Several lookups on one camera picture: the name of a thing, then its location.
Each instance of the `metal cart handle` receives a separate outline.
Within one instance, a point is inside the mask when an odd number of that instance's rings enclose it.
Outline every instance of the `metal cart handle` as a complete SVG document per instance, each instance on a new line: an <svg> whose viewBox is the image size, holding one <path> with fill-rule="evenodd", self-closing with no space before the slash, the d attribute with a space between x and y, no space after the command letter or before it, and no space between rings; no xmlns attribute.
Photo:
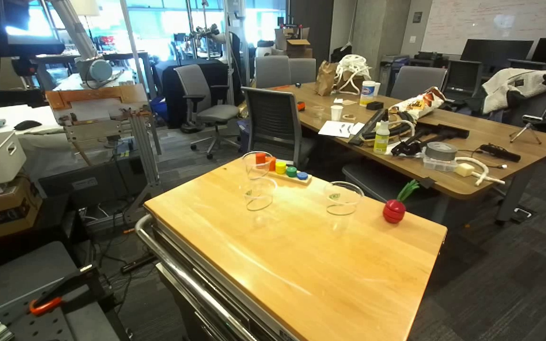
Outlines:
<svg viewBox="0 0 546 341"><path fill-rule="evenodd" d="M240 324L217 300L215 300L208 291L205 291L193 278L191 278L178 262L165 251L165 249L153 238L147 231L145 231L146 226L151 226L154 222L153 216L147 214L140 218L136 223L135 231L138 234L138 237L147 244L147 246L155 253L155 255L160 259L165 269L174 274L178 280L181 280L184 285L190 287L191 292L194 294L199 294L204 302L206 302L210 309L216 312L219 318L227 323L227 326L233 330L233 332L240 336L244 341L258 341L254 336L252 336L242 324Z"/></svg>

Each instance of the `whiteboard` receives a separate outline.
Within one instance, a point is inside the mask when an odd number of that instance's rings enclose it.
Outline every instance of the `whiteboard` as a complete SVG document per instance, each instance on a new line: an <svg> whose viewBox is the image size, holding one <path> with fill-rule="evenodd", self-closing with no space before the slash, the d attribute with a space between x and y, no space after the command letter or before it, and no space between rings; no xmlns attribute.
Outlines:
<svg viewBox="0 0 546 341"><path fill-rule="evenodd" d="M433 0L422 51L461 54L467 39L546 37L546 0Z"/></svg>

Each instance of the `chair armrest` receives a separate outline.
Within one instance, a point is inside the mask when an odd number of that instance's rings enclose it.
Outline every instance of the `chair armrest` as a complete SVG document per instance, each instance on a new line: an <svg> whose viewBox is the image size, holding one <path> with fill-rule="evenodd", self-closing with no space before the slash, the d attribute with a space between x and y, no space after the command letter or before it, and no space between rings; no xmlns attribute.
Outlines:
<svg viewBox="0 0 546 341"><path fill-rule="evenodd" d="M193 102L193 112L197 113L197 103L203 101L206 95L184 95L184 99L190 99Z"/></svg>
<svg viewBox="0 0 546 341"><path fill-rule="evenodd" d="M218 103L219 100L223 100L223 104L227 104L227 91L229 86L210 86L210 93L212 94L212 99Z"/></svg>

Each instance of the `conference table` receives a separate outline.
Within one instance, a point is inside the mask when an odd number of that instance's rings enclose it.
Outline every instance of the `conference table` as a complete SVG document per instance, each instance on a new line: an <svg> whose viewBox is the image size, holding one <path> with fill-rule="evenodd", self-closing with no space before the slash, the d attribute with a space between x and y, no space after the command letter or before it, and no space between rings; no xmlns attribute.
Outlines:
<svg viewBox="0 0 546 341"><path fill-rule="evenodd" d="M273 203L256 212L241 159L145 203L136 233L161 260L189 338L407 339L446 227L410 213L388 223L368 197L332 215L328 182L271 179Z"/></svg>
<svg viewBox="0 0 546 341"><path fill-rule="evenodd" d="M314 83L302 84L301 87L282 86L273 88L276 91L284 91L294 93L297 101L303 101L306 104L306 109L299 112L299 119L302 126L318 132L324 123L331 119L330 106L334 104L334 99L350 99L359 101L358 95L338 94L335 96L322 97L316 93ZM385 108L400 103L400 99L392 99L390 97L377 96L375 101L382 102ZM323 106L326 108L323 117L318 118L314 106ZM343 115L353 114L355 121L347 121L351 123L361 122L366 123L375 113L375 111L367 110L359 106L358 103L345 106ZM488 153L476 154L476 158L485 164L506 164L506 169L490 169L490 176L497 179L512 179L507 190L507 195L499 207L496 219L499 222L506 222L511 218L513 210L517 207L526 185L532 177L533 170L538 162L546 158L546 133L537 132L537 136L542 141L538 144L531 134L524 134L514 143L509 143L509 134L518 130L518 127L498 123L487 119L471 117L467 115L457 114L446 110L436 109L431 114L428 114L418 122L430 123L432 125L448 125L462 129L470 130L470 135L466 139L454 138L446 141L457 147L459 152L457 156L470 157L471 151L474 151L483 144L499 145L511 153L521 155L519 162L509 162L500 158L491 156ZM495 183L484 181L481 185L475 186L473 177L461 177L453 172L440 172L438 170L426 169L423 167L421 159L408 157L394 157L392 155L379 155L373 153L372 147L355 146L348 143L348 138L331 137L334 141L341 145L364 155L375 162L379 162L393 169L394 171L403 173L412 179L422 181L430 179L433 181L432 187L441 193L435 205L432 220L434 222L442 222L446 215L446 210L451 199L470 200L485 194Z"/></svg>

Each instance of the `brown paper bag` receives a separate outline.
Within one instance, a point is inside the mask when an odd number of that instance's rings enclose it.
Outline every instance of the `brown paper bag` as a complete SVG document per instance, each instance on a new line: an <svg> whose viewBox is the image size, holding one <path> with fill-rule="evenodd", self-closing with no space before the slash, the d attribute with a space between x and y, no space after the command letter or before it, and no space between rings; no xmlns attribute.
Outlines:
<svg viewBox="0 0 546 341"><path fill-rule="evenodd" d="M323 61L319 65L315 89L320 96L329 96L334 88L334 76L336 76L337 63Z"/></svg>
<svg viewBox="0 0 546 341"><path fill-rule="evenodd" d="M338 82L338 86L340 87L340 89L338 90L351 92L354 95L360 95L362 93L362 83L364 82L364 76L353 77L353 83L357 87L357 90L355 90L353 85L351 85L351 82L343 87L343 85L349 80L349 78L351 78L351 75L353 75L353 72L351 71L343 72L342 79L340 80L340 82Z"/></svg>

